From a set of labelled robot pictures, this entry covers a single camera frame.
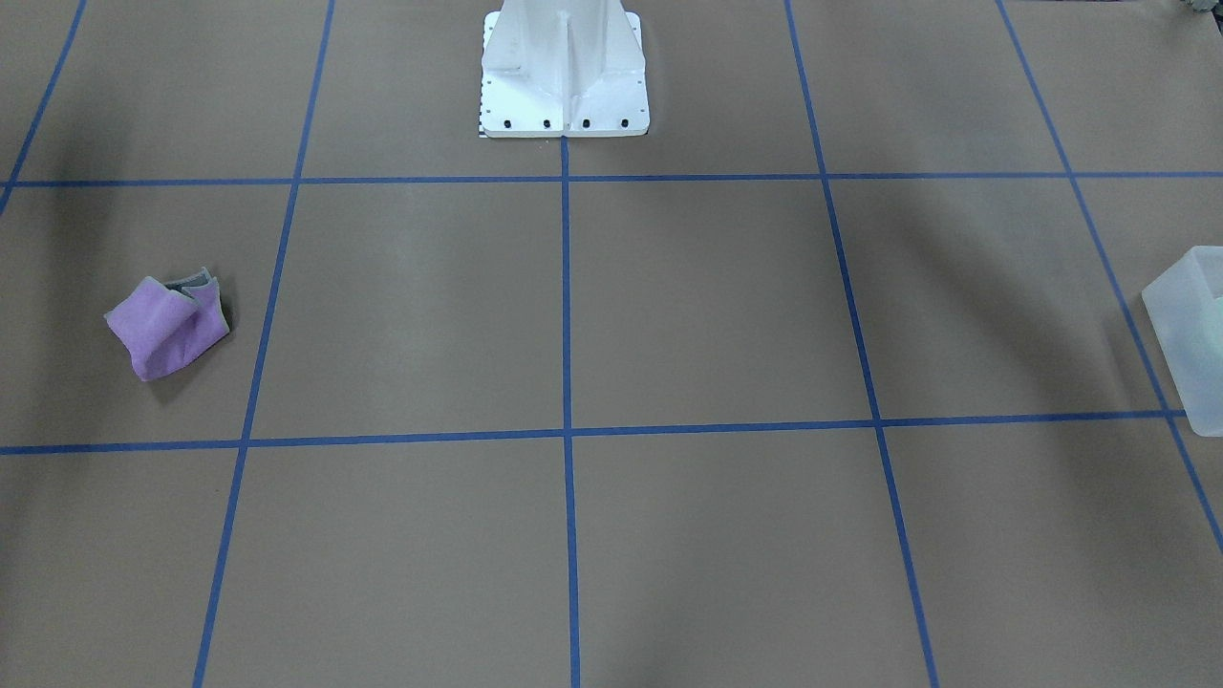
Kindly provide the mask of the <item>clear plastic storage box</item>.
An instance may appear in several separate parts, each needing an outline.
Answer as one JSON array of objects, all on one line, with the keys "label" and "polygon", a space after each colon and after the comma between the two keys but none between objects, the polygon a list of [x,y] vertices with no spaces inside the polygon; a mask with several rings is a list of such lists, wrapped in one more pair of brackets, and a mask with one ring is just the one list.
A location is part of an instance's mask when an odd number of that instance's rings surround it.
[{"label": "clear plastic storage box", "polygon": [[1222,247],[1192,247],[1144,288],[1159,348],[1192,433],[1222,436],[1222,360],[1206,340],[1210,306],[1222,297]]}]

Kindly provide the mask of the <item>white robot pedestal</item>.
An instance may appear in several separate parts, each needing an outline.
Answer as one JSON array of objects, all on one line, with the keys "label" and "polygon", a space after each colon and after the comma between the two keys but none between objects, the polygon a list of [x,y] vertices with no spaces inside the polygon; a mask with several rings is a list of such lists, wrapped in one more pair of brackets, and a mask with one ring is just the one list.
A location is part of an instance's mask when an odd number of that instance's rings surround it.
[{"label": "white robot pedestal", "polygon": [[482,32],[479,134],[638,137],[651,106],[638,13],[620,1],[504,1]]}]

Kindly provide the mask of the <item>purple cloth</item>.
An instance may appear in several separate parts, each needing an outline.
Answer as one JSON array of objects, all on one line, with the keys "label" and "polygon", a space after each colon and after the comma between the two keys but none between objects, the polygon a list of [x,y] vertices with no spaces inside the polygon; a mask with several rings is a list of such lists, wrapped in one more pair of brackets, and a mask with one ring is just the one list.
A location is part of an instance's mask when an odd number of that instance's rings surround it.
[{"label": "purple cloth", "polygon": [[191,365],[230,334],[220,282],[208,269],[176,280],[141,277],[103,318],[144,382]]}]

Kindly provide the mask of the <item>mint green bowl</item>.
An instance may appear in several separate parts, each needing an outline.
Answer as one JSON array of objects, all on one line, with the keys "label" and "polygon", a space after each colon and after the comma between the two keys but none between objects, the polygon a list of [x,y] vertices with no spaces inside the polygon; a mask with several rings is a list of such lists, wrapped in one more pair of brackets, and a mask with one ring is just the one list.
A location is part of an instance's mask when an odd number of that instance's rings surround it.
[{"label": "mint green bowl", "polygon": [[1210,306],[1210,321],[1206,325],[1206,340],[1210,343],[1211,352],[1218,360],[1222,360],[1223,356],[1223,297],[1213,299]]}]

